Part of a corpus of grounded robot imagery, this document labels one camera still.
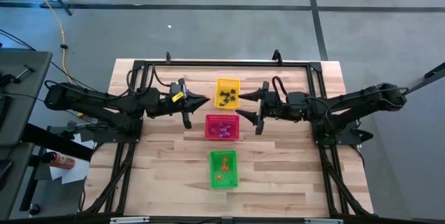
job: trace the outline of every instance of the yellow bin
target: yellow bin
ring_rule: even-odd
[[[239,107],[239,79],[218,79],[216,81],[215,106],[219,109],[237,109]]]

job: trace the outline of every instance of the white object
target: white object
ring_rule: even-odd
[[[85,147],[91,148],[94,145],[93,141],[85,141],[82,142],[81,135],[75,134],[74,140],[75,143],[81,144]],[[90,162],[84,161],[83,159],[74,158],[76,160],[76,164],[71,169],[62,169],[49,167],[49,172],[51,173],[51,178],[53,180],[62,177],[62,184],[76,182],[78,180],[85,179],[90,171]]]

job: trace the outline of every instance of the concrete floor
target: concrete floor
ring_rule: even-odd
[[[3,0],[39,1],[39,0]],[[309,0],[66,0],[74,3],[170,5],[309,6]],[[317,0],[319,6],[441,7],[445,0]],[[64,27],[70,73],[98,90],[106,90],[116,58],[269,59],[279,49],[285,59],[320,60],[311,11],[265,10],[57,10]],[[38,50],[52,51],[61,63],[60,31],[49,10],[0,8],[0,28]],[[445,13],[320,12],[327,57],[340,61],[349,92],[383,81],[411,86],[444,61]],[[17,47],[0,38],[5,47]],[[50,68],[48,79],[65,77]],[[40,127],[73,120],[37,103],[30,121]],[[366,177],[375,212],[394,218],[412,216],[398,189],[393,168],[372,117],[363,128],[375,139],[364,144]],[[81,183],[39,183],[34,203],[44,215],[76,211]],[[14,211],[11,217],[26,214]]]

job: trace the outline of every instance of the wood grain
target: wood grain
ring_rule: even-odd
[[[118,94],[127,89],[125,76],[133,61],[116,60],[109,93]],[[328,97],[345,93],[340,64],[331,61],[322,62],[322,66]],[[209,97],[214,97],[219,77],[240,79],[240,93],[252,92],[276,75],[282,78],[287,90],[309,92],[306,72],[297,67],[159,66],[156,71],[166,83],[184,78],[188,89]],[[153,86],[162,92],[168,91],[156,81]],[[263,134],[256,136],[252,124],[240,118],[239,141],[207,141],[204,138],[206,114],[235,114],[216,109],[213,104],[211,99],[191,115],[192,129],[184,129],[180,114],[144,119],[141,142],[133,159],[126,215],[328,216],[320,157],[308,122],[266,119]],[[241,109],[256,111],[258,103],[242,101]],[[115,144],[105,144],[92,158],[86,182],[86,207],[108,183],[115,149]],[[208,153],[211,150],[237,151],[239,187],[210,189]],[[339,147],[339,156],[346,185],[364,208],[372,211],[361,159],[349,147]],[[333,190],[339,209],[335,186]]]

